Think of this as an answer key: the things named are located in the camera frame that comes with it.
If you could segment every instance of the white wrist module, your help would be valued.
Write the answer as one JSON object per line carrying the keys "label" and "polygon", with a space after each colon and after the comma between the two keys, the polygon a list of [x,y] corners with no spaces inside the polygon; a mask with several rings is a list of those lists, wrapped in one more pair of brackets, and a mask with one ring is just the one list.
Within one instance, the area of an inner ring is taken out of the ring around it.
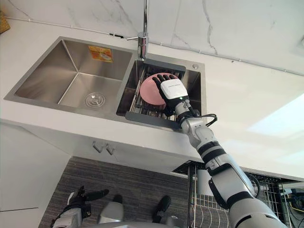
{"label": "white wrist module", "polygon": [[182,82],[179,79],[171,79],[162,82],[161,90],[168,99],[188,96],[188,92],[185,86],[182,84]]}

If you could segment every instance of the gray carpet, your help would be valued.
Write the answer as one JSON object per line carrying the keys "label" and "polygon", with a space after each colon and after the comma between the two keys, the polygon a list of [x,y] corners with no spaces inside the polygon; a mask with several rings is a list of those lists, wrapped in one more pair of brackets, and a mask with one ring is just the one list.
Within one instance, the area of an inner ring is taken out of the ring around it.
{"label": "gray carpet", "polygon": [[48,228],[51,220],[66,206],[68,196],[84,185],[86,192],[109,189],[102,199],[92,201],[92,215],[83,225],[96,224],[97,216],[115,194],[123,196],[125,221],[151,222],[153,208],[164,195],[171,197],[168,215],[186,220],[187,179],[114,165],[106,162],[72,157],[54,191],[39,225]]}

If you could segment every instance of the pink plate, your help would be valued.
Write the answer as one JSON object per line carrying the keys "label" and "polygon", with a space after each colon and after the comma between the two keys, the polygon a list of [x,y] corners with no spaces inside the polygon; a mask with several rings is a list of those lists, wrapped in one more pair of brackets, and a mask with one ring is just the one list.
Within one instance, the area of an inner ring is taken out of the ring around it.
{"label": "pink plate", "polygon": [[153,77],[157,77],[157,75],[171,75],[169,73],[158,73],[155,75],[151,75],[147,77],[146,80],[143,81],[142,86],[140,88],[140,94],[142,99],[152,105],[165,105],[165,101],[162,99],[160,92],[156,86],[156,83],[153,81]]}

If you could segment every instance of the faucet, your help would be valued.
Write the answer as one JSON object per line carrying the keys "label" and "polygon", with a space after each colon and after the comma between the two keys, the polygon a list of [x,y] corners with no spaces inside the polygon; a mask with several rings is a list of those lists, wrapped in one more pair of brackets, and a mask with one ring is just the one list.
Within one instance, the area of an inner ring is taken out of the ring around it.
{"label": "faucet", "polygon": [[148,6],[149,0],[143,1],[143,31],[139,32],[136,37],[127,38],[127,40],[138,41],[138,58],[142,61],[146,59],[148,49]]}

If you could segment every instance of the cabinet handle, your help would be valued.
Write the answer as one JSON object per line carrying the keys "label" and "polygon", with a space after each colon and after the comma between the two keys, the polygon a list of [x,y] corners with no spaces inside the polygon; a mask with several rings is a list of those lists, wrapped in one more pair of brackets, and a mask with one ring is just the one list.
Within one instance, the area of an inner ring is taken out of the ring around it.
{"label": "cabinet handle", "polygon": [[93,141],[93,148],[98,152],[98,153],[101,153],[103,151],[103,147],[101,149],[98,149],[96,146],[95,146],[95,143],[96,141]]}
{"label": "cabinet handle", "polygon": [[114,153],[114,148],[113,148],[112,150],[110,150],[109,144],[106,144],[106,145],[105,145],[105,149],[106,149],[106,151],[108,151],[108,153],[109,153],[110,155],[113,155],[113,153]]}

